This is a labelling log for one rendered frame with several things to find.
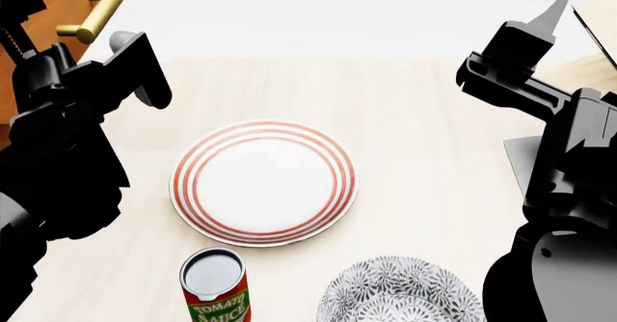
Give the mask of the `brown wooden cabinet drawer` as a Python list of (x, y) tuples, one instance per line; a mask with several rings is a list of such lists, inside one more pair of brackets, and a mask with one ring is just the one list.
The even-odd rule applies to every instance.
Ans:
[(72, 58), (80, 60), (89, 47), (99, 40), (102, 31), (93, 43), (81, 43), (74, 37), (59, 37), (58, 25), (78, 25), (90, 13), (95, 2), (89, 0), (43, 0), (46, 9), (32, 15), (23, 27), (38, 50), (47, 49), (55, 42), (64, 43)]

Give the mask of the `brown wooden cabinet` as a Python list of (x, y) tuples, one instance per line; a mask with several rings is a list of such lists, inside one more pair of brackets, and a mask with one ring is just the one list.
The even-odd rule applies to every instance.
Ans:
[(0, 150), (9, 142), (10, 119), (17, 115), (12, 86), (14, 63), (5, 53), (0, 52)]

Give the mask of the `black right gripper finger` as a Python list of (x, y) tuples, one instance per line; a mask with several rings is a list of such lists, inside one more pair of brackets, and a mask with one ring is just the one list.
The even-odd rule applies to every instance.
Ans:
[(503, 23), (482, 52), (498, 64), (532, 75), (537, 64), (554, 46), (554, 31), (569, 0), (555, 0), (548, 9), (527, 23)]

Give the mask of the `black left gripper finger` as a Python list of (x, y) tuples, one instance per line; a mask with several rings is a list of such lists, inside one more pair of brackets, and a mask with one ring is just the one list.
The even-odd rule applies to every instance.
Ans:
[(25, 52), (37, 52), (21, 24), (45, 9), (43, 0), (0, 0), (0, 44), (14, 63), (23, 61)]
[(168, 107), (173, 94), (146, 33), (118, 31), (109, 45), (113, 55), (103, 65), (121, 98), (135, 94), (149, 107)]

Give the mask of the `tomato sauce can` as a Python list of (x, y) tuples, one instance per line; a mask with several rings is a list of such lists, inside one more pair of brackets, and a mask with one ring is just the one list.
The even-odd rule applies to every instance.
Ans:
[(234, 250), (194, 253), (182, 264), (179, 282), (192, 322), (251, 322), (246, 265)]

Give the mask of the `white plate with red rings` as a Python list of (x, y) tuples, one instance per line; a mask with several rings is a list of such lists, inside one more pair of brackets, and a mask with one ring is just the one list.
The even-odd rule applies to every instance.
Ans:
[(352, 157), (331, 136), (289, 121), (244, 121), (201, 136), (169, 179), (178, 216), (232, 246), (272, 248), (337, 223), (356, 199)]

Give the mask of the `grey floral patterned bowl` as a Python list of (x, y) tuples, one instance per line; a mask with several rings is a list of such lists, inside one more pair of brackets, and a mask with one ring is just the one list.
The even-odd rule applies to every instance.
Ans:
[(355, 263), (329, 283), (315, 322), (488, 322), (480, 298), (446, 269), (415, 257)]

